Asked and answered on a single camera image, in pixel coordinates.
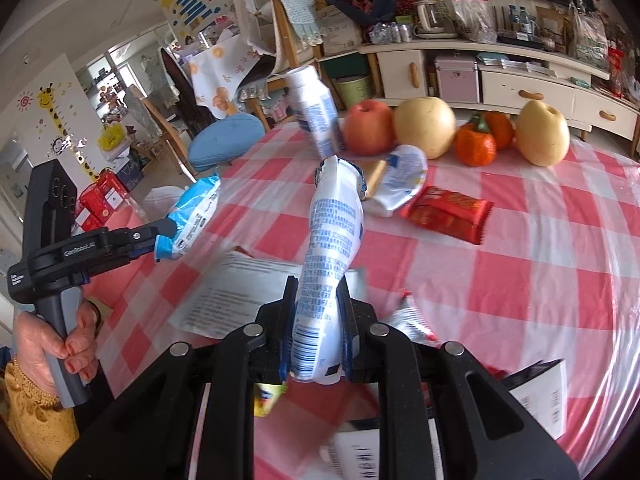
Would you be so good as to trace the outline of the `yellow sleeve forearm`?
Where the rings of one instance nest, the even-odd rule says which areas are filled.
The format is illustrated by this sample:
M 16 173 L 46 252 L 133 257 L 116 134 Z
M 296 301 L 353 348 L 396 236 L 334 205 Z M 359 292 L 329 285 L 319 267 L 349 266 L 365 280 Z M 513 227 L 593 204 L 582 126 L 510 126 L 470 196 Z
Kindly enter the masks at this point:
M 74 411 L 39 388 L 13 359 L 1 378 L 1 420 L 10 436 L 44 478 L 79 439 Z

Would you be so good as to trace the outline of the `person's left hand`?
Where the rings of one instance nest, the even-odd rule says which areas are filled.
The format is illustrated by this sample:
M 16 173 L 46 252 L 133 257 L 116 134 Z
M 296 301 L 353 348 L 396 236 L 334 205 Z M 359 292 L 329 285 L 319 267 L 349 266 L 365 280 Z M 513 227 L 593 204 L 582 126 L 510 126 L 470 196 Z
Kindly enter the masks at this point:
M 13 332 L 17 365 L 31 382 L 51 396 L 58 392 L 47 356 L 62 359 L 70 374 L 77 375 L 83 382 L 91 382 L 99 368 L 96 329 L 100 319 L 100 311 L 85 300 L 77 311 L 76 328 L 62 339 L 42 318 L 29 312 L 20 313 Z

